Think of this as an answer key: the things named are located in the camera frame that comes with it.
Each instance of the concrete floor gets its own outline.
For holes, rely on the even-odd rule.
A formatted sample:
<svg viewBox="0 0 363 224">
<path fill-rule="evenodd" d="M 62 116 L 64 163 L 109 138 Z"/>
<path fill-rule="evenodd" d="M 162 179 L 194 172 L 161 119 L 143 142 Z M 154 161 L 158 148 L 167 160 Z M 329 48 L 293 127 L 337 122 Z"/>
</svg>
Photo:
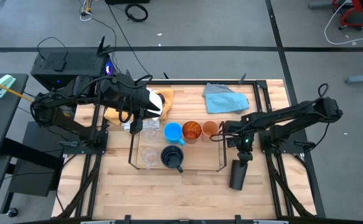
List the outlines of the concrete floor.
<svg viewBox="0 0 363 224">
<path fill-rule="evenodd" d="M 310 11 L 309 0 L 272 0 L 284 47 L 334 47 L 323 37 L 332 11 Z M 276 47 L 265 1 L 254 0 L 151 0 L 145 5 L 149 18 L 133 23 L 113 9 L 132 46 L 254 46 Z M 101 37 L 114 42 L 111 30 L 95 22 L 81 22 L 77 0 L 7 0 L 0 10 L 0 47 L 36 47 L 44 38 L 55 36 L 69 47 L 95 47 Z M 127 46 L 103 1 L 93 3 L 94 18 L 114 28 L 118 46 Z M 363 37 L 363 31 L 329 27 L 335 42 Z M 44 47 L 59 46 L 53 40 Z M 338 47 L 363 47 L 356 45 Z M 0 73 L 29 73 L 36 52 L 0 53 Z M 277 51 L 154 51 L 137 52 L 141 63 L 163 78 L 284 78 Z M 131 52 L 117 52 L 119 66 L 133 77 L 144 75 Z M 363 52 L 287 52 L 286 60 L 299 101 L 317 97 L 317 87 L 329 83 L 328 96 L 337 99 L 344 117 L 330 125 L 328 135 L 312 153 L 324 209 L 328 218 L 363 220 L 363 84 L 346 85 L 349 75 L 363 75 Z M 26 92 L 45 89 L 32 77 Z M 21 108 L 28 103 L 21 100 Z M 22 141 L 29 114 L 17 110 L 8 137 Z M 324 125 L 307 129 L 316 142 Z M 8 183 L 1 189 L 0 206 Z M 0 215 L 0 224 L 48 219 L 55 195 L 47 198 L 16 195 L 13 207 L 20 210 L 10 219 Z"/>
</svg>

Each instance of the clear plastic cup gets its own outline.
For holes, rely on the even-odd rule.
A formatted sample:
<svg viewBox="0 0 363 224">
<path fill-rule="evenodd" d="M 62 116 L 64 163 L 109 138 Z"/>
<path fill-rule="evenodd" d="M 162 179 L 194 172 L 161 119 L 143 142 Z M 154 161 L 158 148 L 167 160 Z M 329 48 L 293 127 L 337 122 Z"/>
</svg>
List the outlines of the clear plastic cup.
<svg viewBox="0 0 363 224">
<path fill-rule="evenodd" d="M 141 153 L 142 159 L 145 162 L 146 168 L 150 169 L 158 163 L 158 151 L 155 149 L 145 149 Z"/>
</svg>

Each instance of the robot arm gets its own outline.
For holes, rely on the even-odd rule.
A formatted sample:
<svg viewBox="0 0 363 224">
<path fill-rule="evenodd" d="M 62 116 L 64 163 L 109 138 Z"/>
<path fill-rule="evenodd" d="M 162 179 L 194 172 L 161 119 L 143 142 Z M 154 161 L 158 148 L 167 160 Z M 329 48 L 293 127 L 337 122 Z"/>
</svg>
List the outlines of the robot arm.
<svg viewBox="0 0 363 224">
<path fill-rule="evenodd" d="M 130 74 L 117 73 L 114 76 L 105 76 L 90 80 L 78 93 L 67 96 L 58 91 L 46 94 L 39 93 L 34 102 L 31 103 L 33 118 L 42 126 L 59 126 L 71 132 L 76 132 L 81 140 L 92 143 L 99 141 L 96 127 L 84 127 L 76 121 L 66 117 L 60 109 L 62 105 L 85 105 L 93 103 L 107 106 L 119 111 L 119 120 L 128 122 L 134 115 L 130 133 L 136 134 L 143 128 L 143 119 L 158 117 L 158 114 L 148 110 L 159 111 L 149 100 L 150 92 L 146 89 L 146 83 L 137 85 Z M 87 82 L 85 77 L 77 78 L 75 85 Z M 128 117 L 123 120 L 122 113 Z"/>
</svg>

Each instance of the yellow object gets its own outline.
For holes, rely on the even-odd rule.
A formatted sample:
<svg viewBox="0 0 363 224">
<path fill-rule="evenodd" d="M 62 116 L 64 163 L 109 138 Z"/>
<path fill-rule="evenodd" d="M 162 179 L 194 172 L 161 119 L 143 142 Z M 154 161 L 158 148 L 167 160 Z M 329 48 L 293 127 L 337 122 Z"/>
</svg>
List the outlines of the yellow object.
<svg viewBox="0 0 363 224">
<path fill-rule="evenodd" d="M 171 105 L 173 104 L 174 91 L 173 90 L 157 90 L 156 94 L 162 94 L 164 98 L 163 111 L 159 119 L 167 119 L 167 112 L 170 110 Z M 123 119 L 127 118 L 127 113 L 122 114 Z M 119 112 L 117 112 L 113 108 L 108 108 L 104 114 L 104 118 L 111 121 L 115 125 L 120 125 L 119 121 Z"/>
<path fill-rule="evenodd" d="M 25 99 L 25 100 L 27 100 L 27 101 L 29 101 L 29 102 L 33 102 L 33 100 L 29 99 L 28 97 L 26 97 L 26 96 L 24 96 L 24 95 L 22 95 L 22 94 L 20 94 L 20 93 L 17 93 L 17 92 L 15 92 L 14 90 L 11 90 L 11 89 L 9 89 L 9 88 L 7 88 L 7 87 L 3 86 L 3 85 L 0 85 L 0 88 L 2 88 L 2 89 L 4 89 L 4 90 L 7 90 L 8 92 L 10 92 L 10 93 L 12 93 L 12 94 L 14 94 L 14 95 L 16 95 L 16 96 L 18 96 L 18 97 L 21 97 L 21 98 L 23 98 L 23 99 Z"/>
</svg>

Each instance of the chair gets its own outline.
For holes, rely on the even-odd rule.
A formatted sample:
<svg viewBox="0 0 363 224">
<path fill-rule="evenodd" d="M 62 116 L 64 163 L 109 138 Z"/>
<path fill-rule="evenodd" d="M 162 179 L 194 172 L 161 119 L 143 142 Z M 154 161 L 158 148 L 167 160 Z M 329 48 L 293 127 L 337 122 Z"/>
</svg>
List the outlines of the chair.
<svg viewBox="0 0 363 224">
<path fill-rule="evenodd" d="M 351 0 L 352 4 L 346 4 L 340 10 L 341 26 L 340 30 L 345 27 L 356 27 L 361 30 L 363 28 L 363 0 Z M 340 7 L 338 0 L 332 0 L 332 5 L 336 9 Z"/>
</svg>

